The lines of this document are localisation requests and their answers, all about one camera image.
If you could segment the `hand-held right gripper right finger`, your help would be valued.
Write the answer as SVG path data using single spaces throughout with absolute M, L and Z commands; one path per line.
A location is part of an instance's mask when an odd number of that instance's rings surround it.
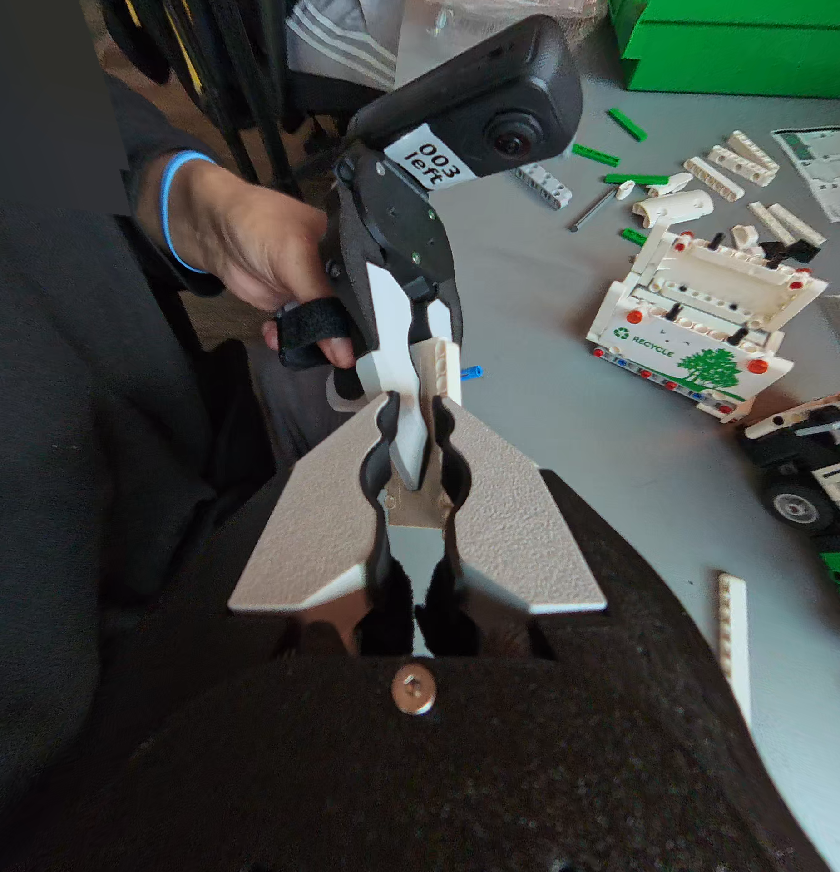
M 603 611 L 608 599 L 539 467 L 451 398 L 434 398 L 432 414 L 458 608 L 467 615 Z

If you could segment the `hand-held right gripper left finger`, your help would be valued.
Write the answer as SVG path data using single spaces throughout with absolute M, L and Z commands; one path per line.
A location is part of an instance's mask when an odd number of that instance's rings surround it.
M 400 398 L 373 399 L 289 474 L 228 606 L 232 612 L 370 612 L 391 556 L 381 494 Z

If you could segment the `person's left forearm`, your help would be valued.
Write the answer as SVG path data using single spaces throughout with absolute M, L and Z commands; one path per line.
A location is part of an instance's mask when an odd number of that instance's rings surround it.
M 218 295 L 223 290 L 219 279 L 190 268 L 188 256 L 175 255 L 166 206 L 178 172 L 196 162 L 212 163 L 213 153 L 123 81 L 106 74 L 105 82 L 128 160 L 121 176 L 131 212 L 119 224 L 134 256 L 159 295 L 179 290 Z

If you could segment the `light grey lego beam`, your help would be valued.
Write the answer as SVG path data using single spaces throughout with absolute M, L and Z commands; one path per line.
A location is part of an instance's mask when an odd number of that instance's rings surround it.
M 514 168 L 513 175 L 556 211 L 572 200 L 573 192 L 537 162 Z

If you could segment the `grey lego axle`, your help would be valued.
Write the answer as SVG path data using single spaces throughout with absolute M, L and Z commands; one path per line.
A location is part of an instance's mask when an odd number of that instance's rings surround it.
M 590 221 L 597 213 L 599 213 L 606 205 L 615 200 L 619 191 L 618 185 L 612 185 L 611 188 L 604 193 L 600 198 L 588 207 L 579 217 L 569 225 L 569 231 L 577 233 L 579 230 Z

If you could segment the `long white lego beam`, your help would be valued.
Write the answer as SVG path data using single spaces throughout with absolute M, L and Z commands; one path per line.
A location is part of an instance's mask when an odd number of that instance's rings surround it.
M 748 589 L 744 580 L 721 572 L 718 586 L 718 661 L 744 722 L 752 729 Z

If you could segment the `white curved lego panel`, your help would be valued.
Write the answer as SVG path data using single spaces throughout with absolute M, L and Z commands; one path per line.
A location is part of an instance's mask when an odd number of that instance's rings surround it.
M 696 220 L 714 211 L 710 195 L 703 190 L 682 190 L 632 204 L 632 213 L 642 219 L 645 229 Z

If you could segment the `white lego truck body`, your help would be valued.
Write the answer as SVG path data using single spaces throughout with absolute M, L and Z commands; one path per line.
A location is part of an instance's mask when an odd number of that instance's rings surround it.
M 656 225 L 610 285 L 586 339 L 596 357 L 731 423 L 791 371 L 780 356 L 784 327 L 828 283 L 721 238 Z

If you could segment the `short white lego beam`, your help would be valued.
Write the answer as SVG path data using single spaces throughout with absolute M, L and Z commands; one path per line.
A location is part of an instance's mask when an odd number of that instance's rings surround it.
M 740 130 L 733 131 L 727 140 L 729 149 L 734 153 L 775 175 L 780 167 L 761 147 Z
M 744 157 L 720 145 L 712 147 L 707 154 L 707 159 L 710 165 L 729 170 L 741 179 L 748 180 L 760 188 L 766 188 L 770 185 L 775 180 L 779 171 L 778 165 L 774 162 L 768 168 L 751 158 Z
M 796 237 L 791 234 L 785 225 L 762 202 L 750 202 L 748 209 L 781 244 L 788 247 L 796 243 Z
M 744 189 L 734 180 L 698 156 L 686 159 L 682 165 L 687 172 L 726 202 L 737 202 L 745 194 Z
M 796 214 L 790 212 L 779 203 L 773 203 L 769 206 L 770 213 L 783 224 L 797 239 L 809 243 L 810 245 L 820 248 L 827 239 L 820 234 L 816 229 L 798 218 Z

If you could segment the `lego truck chassis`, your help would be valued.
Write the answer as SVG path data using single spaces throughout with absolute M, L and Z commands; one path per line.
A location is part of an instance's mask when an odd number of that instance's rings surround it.
M 840 594 L 840 392 L 740 427 L 737 441 L 765 509 L 810 540 Z

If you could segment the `black lego piece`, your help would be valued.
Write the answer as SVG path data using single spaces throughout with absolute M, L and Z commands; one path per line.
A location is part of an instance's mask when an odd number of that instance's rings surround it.
M 820 252 L 820 247 L 804 239 L 798 239 L 788 245 L 780 241 L 760 243 L 760 247 L 768 268 L 777 268 L 788 261 L 807 264 Z

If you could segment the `person's left hand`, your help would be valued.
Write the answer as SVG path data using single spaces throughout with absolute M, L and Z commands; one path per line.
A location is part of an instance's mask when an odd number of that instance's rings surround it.
M 332 296 L 319 245 L 325 212 L 196 162 L 173 184 L 174 246 L 237 298 L 273 314 Z

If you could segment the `clear plastic bag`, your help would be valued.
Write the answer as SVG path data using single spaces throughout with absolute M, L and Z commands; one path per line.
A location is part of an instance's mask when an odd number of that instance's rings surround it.
M 608 17 L 607 1 L 424 1 L 405 2 L 404 24 L 417 13 L 443 49 L 461 50 L 530 16 L 552 17 L 570 49 L 580 48 Z

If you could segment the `striped grey cloth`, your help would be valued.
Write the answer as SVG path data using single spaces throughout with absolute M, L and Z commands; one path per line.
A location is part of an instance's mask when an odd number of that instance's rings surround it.
M 404 1 L 287 2 L 287 68 L 360 84 L 395 86 Z

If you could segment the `black stand legs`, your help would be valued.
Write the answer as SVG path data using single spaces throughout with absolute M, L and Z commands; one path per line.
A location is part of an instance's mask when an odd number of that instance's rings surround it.
M 241 137 L 255 130 L 271 187 L 301 197 L 279 129 L 280 110 L 254 54 L 240 7 L 225 1 L 97 2 L 111 40 L 148 80 L 176 79 L 225 140 L 247 180 L 259 176 Z

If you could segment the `person's dark clothing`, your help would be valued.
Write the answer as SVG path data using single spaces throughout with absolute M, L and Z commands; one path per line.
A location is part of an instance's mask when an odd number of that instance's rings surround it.
M 0 199 L 0 854 L 92 732 L 145 608 L 271 471 L 216 295 L 127 217 Z

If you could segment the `blue wristband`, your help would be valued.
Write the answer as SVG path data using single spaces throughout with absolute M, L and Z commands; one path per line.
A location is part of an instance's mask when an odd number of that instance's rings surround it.
M 206 270 L 193 267 L 180 257 L 174 246 L 171 224 L 171 198 L 174 181 L 186 165 L 202 161 L 218 166 L 217 162 L 209 155 L 194 150 L 178 151 L 167 157 L 158 191 L 158 213 L 164 244 L 169 255 L 185 270 L 196 275 L 207 276 Z

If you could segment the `green box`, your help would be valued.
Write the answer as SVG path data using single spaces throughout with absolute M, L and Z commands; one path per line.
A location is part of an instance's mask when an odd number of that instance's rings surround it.
M 840 99 L 840 1 L 609 1 L 633 92 Z

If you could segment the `instruction booklet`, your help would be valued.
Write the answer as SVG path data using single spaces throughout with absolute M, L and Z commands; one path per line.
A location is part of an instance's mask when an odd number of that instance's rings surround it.
M 771 132 L 831 223 L 840 223 L 840 125 Z

